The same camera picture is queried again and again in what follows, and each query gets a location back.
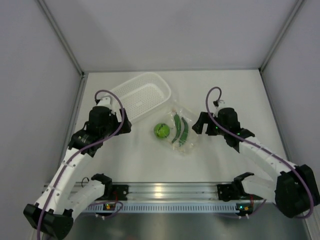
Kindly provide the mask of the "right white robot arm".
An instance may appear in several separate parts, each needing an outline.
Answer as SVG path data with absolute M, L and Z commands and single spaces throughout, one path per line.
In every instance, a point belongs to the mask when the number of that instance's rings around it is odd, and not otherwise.
M 202 111 L 192 126 L 196 134 L 222 136 L 226 144 L 247 157 L 270 179 L 245 172 L 232 181 L 233 192 L 240 199 L 255 195 L 272 202 L 288 218 L 312 213 L 320 204 L 320 193 L 313 170 L 306 164 L 296 165 L 262 145 L 250 130 L 241 127 L 238 114 L 215 101 L 215 112 Z

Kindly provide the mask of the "clear zip top bag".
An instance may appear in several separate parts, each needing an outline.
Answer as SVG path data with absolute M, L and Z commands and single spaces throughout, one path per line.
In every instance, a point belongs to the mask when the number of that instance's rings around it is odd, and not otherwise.
M 182 118 L 188 122 L 189 132 L 186 143 L 179 146 L 179 139 L 172 143 L 173 138 L 176 135 L 176 126 L 174 121 L 174 115 L 178 114 L 181 121 L 181 132 L 180 136 L 183 133 L 184 124 L 182 122 Z M 170 148 L 172 151 L 180 154 L 180 155 L 189 155 L 192 150 L 198 145 L 199 137 L 196 132 L 192 129 L 192 126 L 196 123 L 196 115 L 187 109 L 183 104 L 178 102 L 177 100 L 172 100 L 168 104 L 168 106 L 164 109 L 164 113 L 160 116 L 159 121 L 155 124 L 155 126 L 159 123 L 165 123 L 170 127 L 170 135 L 167 138 L 155 138 L 165 147 Z

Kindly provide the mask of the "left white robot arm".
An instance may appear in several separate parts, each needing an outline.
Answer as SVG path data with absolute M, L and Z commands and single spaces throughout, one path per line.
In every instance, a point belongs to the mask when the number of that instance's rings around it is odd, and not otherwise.
M 110 108 L 97 105 L 89 112 L 88 121 L 75 132 L 64 159 L 50 184 L 34 204 L 23 210 L 37 235 L 46 234 L 63 240 L 76 218 L 95 200 L 107 200 L 113 195 L 112 179 L 103 173 L 94 174 L 85 187 L 71 194 L 80 173 L 92 163 L 98 149 L 114 136 L 131 132 L 126 110 L 120 108 L 121 121 Z

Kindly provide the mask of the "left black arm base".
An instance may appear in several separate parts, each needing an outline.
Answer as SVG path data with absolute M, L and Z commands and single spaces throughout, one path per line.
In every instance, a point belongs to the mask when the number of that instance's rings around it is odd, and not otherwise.
M 106 189 L 103 198 L 107 201 L 127 201 L 129 186 L 127 184 L 113 184 Z

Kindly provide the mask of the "green fake pepper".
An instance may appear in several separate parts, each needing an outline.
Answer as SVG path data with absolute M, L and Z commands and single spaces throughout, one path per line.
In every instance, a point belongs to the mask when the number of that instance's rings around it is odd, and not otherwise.
M 183 131 L 182 131 L 182 134 L 179 138 L 179 146 L 180 147 L 186 143 L 187 138 L 188 138 L 188 134 L 189 134 L 189 124 L 184 117 L 182 117 L 182 122 L 183 122 Z
M 178 139 L 178 137 L 181 134 L 181 119 L 180 119 L 180 116 L 176 113 L 174 115 L 173 119 L 174 119 L 176 133 L 175 133 L 175 136 L 174 136 L 173 140 L 171 141 L 172 144 L 175 143 L 175 141 Z

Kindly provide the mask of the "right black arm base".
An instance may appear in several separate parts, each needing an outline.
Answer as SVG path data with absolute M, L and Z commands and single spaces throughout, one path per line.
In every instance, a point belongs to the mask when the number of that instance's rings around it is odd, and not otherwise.
M 217 194 L 220 201 L 229 202 L 240 199 L 240 193 L 238 189 L 231 183 L 218 184 Z

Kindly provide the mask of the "green fake melon ball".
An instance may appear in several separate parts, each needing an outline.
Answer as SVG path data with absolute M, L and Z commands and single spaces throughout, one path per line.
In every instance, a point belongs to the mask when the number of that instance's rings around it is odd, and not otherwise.
M 153 133 L 157 138 L 163 139 L 170 135 L 171 129 L 166 123 L 158 123 L 153 128 Z

